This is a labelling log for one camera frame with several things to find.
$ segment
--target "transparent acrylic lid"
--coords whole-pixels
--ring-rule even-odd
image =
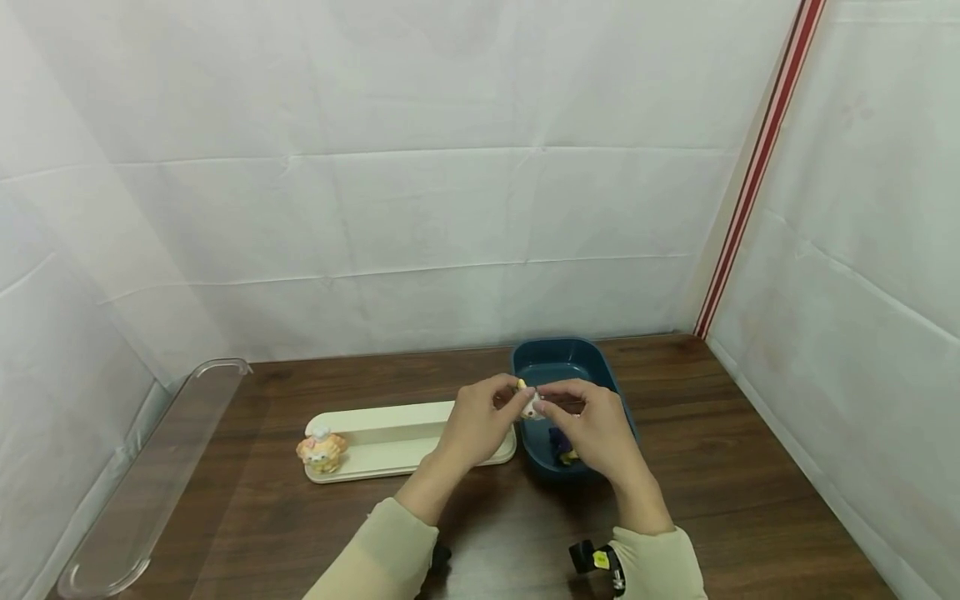
[[[200,365],[186,379],[153,434],[63,569],[63,598],[105,598],[137,580],[217,423],[233,399],[246,361]]]

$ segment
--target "yellow toy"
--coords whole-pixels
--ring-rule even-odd
[[[341,455],[347,451],[347,440],[331,433],[329,427],[316,427],[310,437],[297,444],[297,456],[314,475],[335,472]]]

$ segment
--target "cream tray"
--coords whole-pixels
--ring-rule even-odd
[[[309,437],[318,426],[328,427],[346,439],[349,448],[335,472],[316,475],[307,467],[303,471],[314,483],[412,473],[420,460],[437,447],[451,410],[452,400],[317,415],[307,423],[304,435]],[[516,433],[511,427],[503,444],[483,465],[501,465],[513,458],[514,453]]]

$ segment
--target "toy figure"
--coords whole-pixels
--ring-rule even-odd
[[[577,451],[573,449],[573,444],[563,431],[557,427],[550,427],[547,430],[550,439],[550,450],[558,463],[564,467],[570,467],[580,460]]]
[[[520,379],[520,380],[516,383],[516,390],[517,390],[518,392],[519,392],[520,390],[525,390],[526,388],[527,388],[527,384],[526,384],[525,381],[523,381],[523,379]],[[523,407],[523,412],[520,413],[520,418],[521,418],[521,419],[523,419],[523,420],[542,420],[542,419],[546,419],[546,417],[545,417],[544,415],[541,415],[540,413],[538,413],[538,412],[534,409],[534,402],[536,402],[536,401],[539,400],[539,399],[540,399],[540,394],[538,394],[536,391],[534,391],[534,396],[533,396],[532,398],[530,398],[530,401],[527,402],[527,405]]]
[[[314,428],[309,438],[297,444],[297,456],[312,474],[323,475],[340,468],[340,457],[347,447],[347,440],[321,425]]]

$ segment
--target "hand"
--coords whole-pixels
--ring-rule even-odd
[[[586,406],[576,418],[553,402],[543,400],[534,408],[552,420],[570,439],[580,459],[612,483],[623,483],[643,457],[623,412],[620,396],[583,379],[567,379],[538,387],[541,396],[576,396]]]
[[[433,451],[438,460],[464,472],[488,461],[533,397],[534,389],[527,388],[513,394],[511,400],[497,410],[493,398],[506,388],[512,392],[517,382],[512,375],[500,374],[461,388],[437,449]]]
[[[586,406],[576,418],[547,400],[534,407],[566,434],[581,460],[613,484],[620,526],[656,536],[674,530],[660,486],[636,447],[620,396],[582,379],[539,386],[543,396],[568,394]]]
[[[516,377],[501,374],[460,389],[437,447],[396,493],[400,506],[427,525],[437,524],[460,480],[493,456],[533,397],[534,389],[527,388],[497,410],[493,398],[516,383]]]

